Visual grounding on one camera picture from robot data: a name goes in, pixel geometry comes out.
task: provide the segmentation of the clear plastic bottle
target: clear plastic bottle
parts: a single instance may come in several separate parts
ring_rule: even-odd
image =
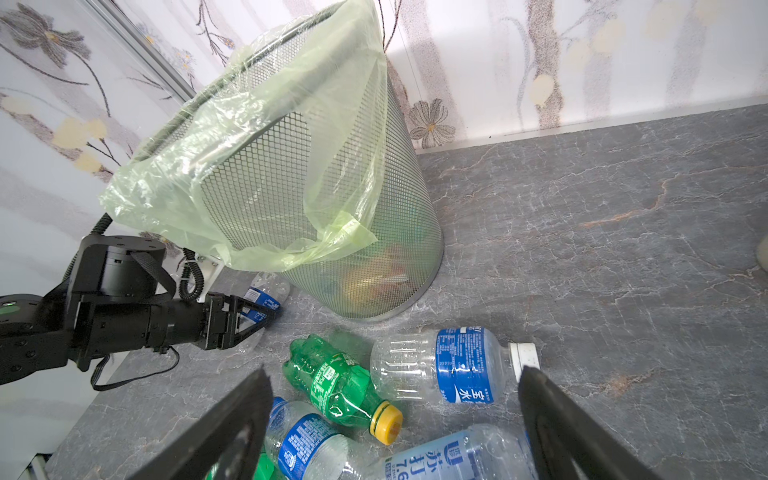
[[[290,283],[285,281],[280,275],[277,273],[259,272],[253,278],[243,298],[254,302],[256,305],[277,310],[288,298],[289,293]],[[243,309],[243,314],[240,315],[240,324],[237,329],[238,331],[245,330],[247,327],[261,322],[265,318],[266,315],[263,312],[246,307]]]
[[[525,435],[477,424],[461,432],[382,458],[369,480],[535,480]]]
[[[372,454],[338,433],[309,403],[280,397],[270,413],[264,449],[289,480],[360,480]]]
[[[371,352],[376,392],[391,400],[493,403],[522,366],[538,368],[533,343],[499,345],[480,326],[388,335]]]

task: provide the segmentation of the wire mesh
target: wire mesh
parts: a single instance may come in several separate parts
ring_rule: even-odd
[[[220,94],[251,89],[288,65],[316,22],[308,21],[307,25],[307,30],[252,63]],[[377,98],[372,93],[374,87],[370,84],[363,95],[356,127],[331,161],[319,198],[332,194],[339,181],[359,184],[355,176],[365,172],[350,173],[350,161],[372,154],[375,135],[366,129],[382,127],[362,119],[366,115],[370,119],[376,102],[388,102],[385,176],[370,227],[378,241],[342,259],[305,264],[282,273],[323,305],[352,319],[383,319],[410,306],[432,282],[443,248],[442,232],[392,87],[387,98]],[[312,140],[307,121],[297,112],[286,115],[203,180],[204,205],[234,248],[264,243],[286,248],[296,239],[316,238],[316,229],[303,212]],[[182,138],[188,128],[189,120],[172,131],[158,150]]]

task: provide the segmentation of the white bottle cap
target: white bottle cap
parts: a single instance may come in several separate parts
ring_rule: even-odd
[[[533,343],[510,343],[509,357],[512,360],[512,366],[515,367],[515,378],[517,378],[518,383],[520,383],[520,375],[523,374],[524,366],[541,368],[538,365],[536,345]]]

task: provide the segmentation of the metal mesh trash can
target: metal mesh trash can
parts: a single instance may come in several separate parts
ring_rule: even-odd
[[[302,48],[307,34],[337,8],[334,5],[301,22],[245,61],[237,75],[199,93],[134,160],[149,158],[184,138],[193,113],[206,101],[252,89],[280,71]],[[375,101],[372,91],[363,95],[361,118]],[[378,241],[338,260],[307,263],[281,273],[350,319],[380,320],[402,312],[426,291],[442,259],[442,232],[391,85],[387,101],[384,179],[369,228]],[[345,156],[372,147],[364,128],[353,132],[330,170],[343,168]],[[205,208],[235,249],[264,243],[285,248],[296,238],[317,235],[303,214],[310,141],[306,119],[292,112],[249,138],[205,177],[201,184]],[[329,191],[335,187],[332,182],[322,186]],[[255,209],[262,216],[280,216],[280,224],[274,228],[252,225]]]

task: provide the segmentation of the yellow bottle cap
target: yellow bottle cap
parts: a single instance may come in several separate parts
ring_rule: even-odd
[[[391,445],[402,428],[402,412],[386,400],[379,405],[371,418],[370,433],[384,445]]]

